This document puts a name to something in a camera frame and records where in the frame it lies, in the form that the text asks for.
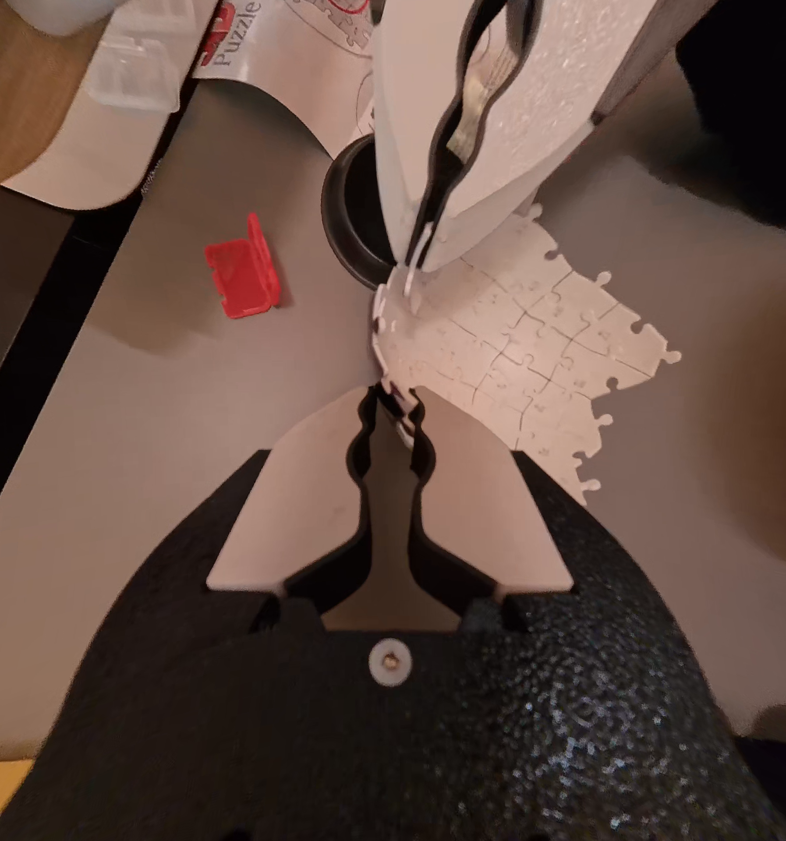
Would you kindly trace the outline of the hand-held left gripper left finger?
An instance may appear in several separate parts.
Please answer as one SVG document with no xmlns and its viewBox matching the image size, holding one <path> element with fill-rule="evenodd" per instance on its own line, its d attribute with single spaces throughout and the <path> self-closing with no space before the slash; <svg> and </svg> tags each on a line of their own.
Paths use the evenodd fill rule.
<svg viewBox="0 0 786 841">
<path fill-rule="evenodd" d="M 276 441 L 208 574 L 210 590 L 287 592 L 358 532 L 361 494 L 347 453 L 370 395 L 352 389 Z"/>
</svg>

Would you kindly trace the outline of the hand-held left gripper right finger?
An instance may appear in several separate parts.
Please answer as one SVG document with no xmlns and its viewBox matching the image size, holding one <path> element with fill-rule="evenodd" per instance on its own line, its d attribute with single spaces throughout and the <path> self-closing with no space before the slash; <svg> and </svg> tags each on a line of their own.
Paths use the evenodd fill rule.
<svg viewBox="0 0 786 841">
<path fill-rule="evenodd" d="M 511 450 L 428 387 L 414 394 L 422 414 L 412 454 L 427 459 L 414 513 L 430 548 L 443 552 L 439 592 L 450 592 L 446 556 L 462 563 L 462 583 L 487 593 L 569 592 L 574 580 Z"/>
</svg>

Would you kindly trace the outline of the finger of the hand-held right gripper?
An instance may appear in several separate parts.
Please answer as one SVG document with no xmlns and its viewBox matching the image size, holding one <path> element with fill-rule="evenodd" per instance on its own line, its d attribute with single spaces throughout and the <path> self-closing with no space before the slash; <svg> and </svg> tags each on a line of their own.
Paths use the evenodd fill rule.
<svg viewBox="0 0 786 841">
<path fill-rule="evenodd" d="M 450 192 L 421 269 L 492 233 L 591 132 L 591 115 L 655 1 L 545 2 L 521 70 L 490 106 L 474 161 Z"/>
<path fill-rule="evenodd" d="M 424 227 L 434 137 L 459 87 L 472 1 L 387 1 L 373 7 L 375 159 L 381 213 L 398 263 Z"/>
</svg>

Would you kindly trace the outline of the partly built puzzle ball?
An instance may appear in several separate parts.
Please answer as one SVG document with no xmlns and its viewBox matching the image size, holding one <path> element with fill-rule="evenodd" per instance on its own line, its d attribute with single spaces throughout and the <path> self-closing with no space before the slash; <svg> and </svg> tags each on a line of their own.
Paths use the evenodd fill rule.
<svg viewBox="0 0 786 841">
<path fill-rule="evenodd" d="M 404 414 L 411 391 L 428 387 L 585 505 L 600 482 L 578 468 L 612 423 L 593 401 L 682 355 L 609 293 L 609 272 L 575 271 L 541 214 L 537 204 L 514 212 L 461 258 L 421 272 L 415 316 L 401 296 L 406 267 L 394 268 L 375 291 L 370 342 L 380 382 Z"/>
</svg>

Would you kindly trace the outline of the puzzle instruction leaflet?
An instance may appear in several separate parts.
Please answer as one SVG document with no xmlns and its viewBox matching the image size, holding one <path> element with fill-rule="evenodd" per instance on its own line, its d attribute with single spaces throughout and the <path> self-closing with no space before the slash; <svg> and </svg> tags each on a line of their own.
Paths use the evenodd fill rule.
<svg viewBox="0 0 786 841">
<path fill-rule="evenodd" d="M 267 93 L 337 157 L 375 129 L 370 1 L 224 1 L 195 78 Z"/>
</svg>

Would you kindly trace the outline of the black round ball stand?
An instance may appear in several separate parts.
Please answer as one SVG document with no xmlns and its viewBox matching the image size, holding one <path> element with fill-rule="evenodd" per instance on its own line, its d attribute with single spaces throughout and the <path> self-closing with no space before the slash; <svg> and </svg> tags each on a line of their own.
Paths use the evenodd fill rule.
<svg viewBox="0 0 786 841">
<path fill-rule="evenodd" d="M 386 283 L 396 258 L 381 208 L 373 133 L 352 142 L 329 166 L 321 213 L 326 239 L 344 268 L 370 290 Z"/>
</svg>

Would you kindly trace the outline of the person's black clothing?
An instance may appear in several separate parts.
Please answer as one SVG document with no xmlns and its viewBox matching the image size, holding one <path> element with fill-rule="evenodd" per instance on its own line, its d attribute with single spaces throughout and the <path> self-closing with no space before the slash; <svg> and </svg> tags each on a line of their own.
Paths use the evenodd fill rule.
<svg viewBox="0 0 786 841">
<path fill-rule="evenodd" d="M 786 226 L 786 1 L 719 1 L 676 59 L 746 200 Z"/>
</svg>

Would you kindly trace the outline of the red plastic case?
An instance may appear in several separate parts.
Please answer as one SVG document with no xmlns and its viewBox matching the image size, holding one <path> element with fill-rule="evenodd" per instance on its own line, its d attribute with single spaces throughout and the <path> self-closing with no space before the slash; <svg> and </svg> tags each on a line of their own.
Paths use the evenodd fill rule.
<svg viewBox="0 0 786 841">
<path fill-rule="evenodd" d="M 280 305 L 281 284 L 258 215 L 250 213 L 247 236 L 204 248 L 206 264 L 227 318 L 239 320 Z"/>
</svg>

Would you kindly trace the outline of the clear plastic packaging tray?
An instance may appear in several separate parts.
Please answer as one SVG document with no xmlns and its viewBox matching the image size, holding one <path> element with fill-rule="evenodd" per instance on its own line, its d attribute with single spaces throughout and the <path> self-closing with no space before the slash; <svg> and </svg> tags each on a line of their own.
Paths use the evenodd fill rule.
<svg viewBox="0 0 786 841">
<path fill-rule="evenodd" d="M 1 187 L 52 207 L 85 211 L 114 205 L 141 185 L 163 133 L 181 112 L 99 103 L 90 94 L 90 77 L 88 71 L 50 145 Z"/>
</svg>

